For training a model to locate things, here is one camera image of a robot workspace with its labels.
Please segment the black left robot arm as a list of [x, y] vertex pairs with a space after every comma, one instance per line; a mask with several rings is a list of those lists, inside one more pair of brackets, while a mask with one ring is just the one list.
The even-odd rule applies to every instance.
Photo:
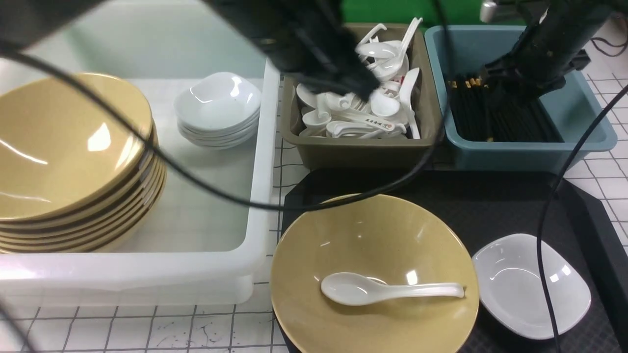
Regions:
[[[3, 0], [1, 56], [48, 73], [96, 103], [101, 99], [68, 74], [22, 51], [101, 6], [101, 0]], [[354, 93], [367, 99], [380, 81], [355, 52], [338, 0], [207, 0], [281, 73], [313, 93]]]

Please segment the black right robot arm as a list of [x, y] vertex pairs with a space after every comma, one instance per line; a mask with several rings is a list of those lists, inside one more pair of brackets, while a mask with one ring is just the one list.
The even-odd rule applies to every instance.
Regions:
[[530, 22], [511, 51], [480, 70], [490, 103], [527, 102], [565, 86], [565, 76], [583, 70], [584, 46], [614, 13], [627, 13], [625, 0], [551, 0]]

